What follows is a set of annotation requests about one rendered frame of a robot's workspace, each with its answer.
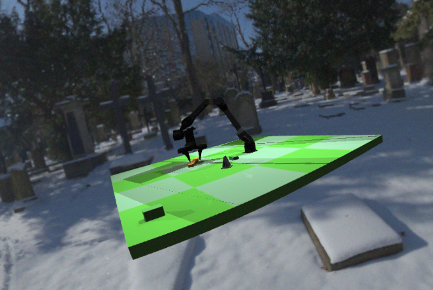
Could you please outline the orange bar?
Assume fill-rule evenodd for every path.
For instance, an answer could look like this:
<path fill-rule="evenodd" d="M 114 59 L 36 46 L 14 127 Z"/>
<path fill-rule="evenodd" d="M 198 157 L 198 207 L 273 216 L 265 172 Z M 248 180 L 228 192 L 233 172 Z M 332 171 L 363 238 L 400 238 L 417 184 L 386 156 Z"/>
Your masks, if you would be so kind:
<path fill-rule="evenodd" d="M 188 168 L 189 167 L 194 167 L 194 165 L 199 161 L 199 157 L 194 158 L 189 164 L 188 164 Z"/>

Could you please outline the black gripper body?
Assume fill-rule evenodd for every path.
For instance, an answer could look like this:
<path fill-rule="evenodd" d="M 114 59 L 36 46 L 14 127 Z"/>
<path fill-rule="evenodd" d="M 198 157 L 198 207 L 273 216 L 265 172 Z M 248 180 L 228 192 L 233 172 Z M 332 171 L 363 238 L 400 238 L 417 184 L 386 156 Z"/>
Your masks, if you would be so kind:
<path fill-rule="evenodd" d="M 195 142 L 195 138 L 194 137 L 191 137 L 191 138 L 187 138 L 186 139 L 186 141 L 188 141 L 188 142 L 191 142 L 191 140 L 193 140 L 194 142 Z M 204 144 L 200 144 L 199 146 L 196 146 L 195 148 L 193 148 L 193 149 L 205 149 L 205 148 L 207 148 L 207 144 L 206 143 L 204 143 Z M 178 149 L 178 154 L 180 154 L 180 153 L 186 153 L 187 151 L 185 151 L 185 148 L 179 148 Z"/>

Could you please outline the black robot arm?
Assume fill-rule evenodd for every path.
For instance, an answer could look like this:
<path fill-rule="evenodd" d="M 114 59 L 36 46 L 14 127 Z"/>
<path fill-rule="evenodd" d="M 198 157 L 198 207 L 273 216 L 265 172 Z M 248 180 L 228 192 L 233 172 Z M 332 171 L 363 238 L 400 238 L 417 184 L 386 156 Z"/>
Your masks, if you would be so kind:
<path fill-rule="evenodd" d="M 245 153 L 253 153 L 256 150 L 255 148 L 255 142 L 252 136 L 249 135 L 249 133 L 240 125 L 238 120 L 234 117 L 233 113 L 228 108 L 225 100 L 222 97 L 218 97 L 216 99 L 204 99 L 202 103 L 193 111 L 193 113 L 189 114 L 185 119 L 181 122 L 181 128 L 180 130 L 173 130 L 173 138 L 175 141 L 181 140 L 184 137 L 191 138 L 194 137 L 193 130 L 195 128 L 191 126 L 191 124 L 194 122 L 194 119 L 200 114 L 200 112 L 205 109 L 208 105 L 216 105 L 218 108 L 222 109 L 226 116 L 229 118 L 231 123 L 234 125 L 234 127 L 237 130 L 237 136 L 239 139 L 244 141 L 244 148 Z M 191 128 L 187 128 L 191 126 Z M 185 131 L 183 131 L 186 129 Z M 191 142 L 186 141 L 186 144 L 184 146 L 185 151 L 191 151 L 193 148 L 196 147 L 196 144 L 193 140 Z"/>

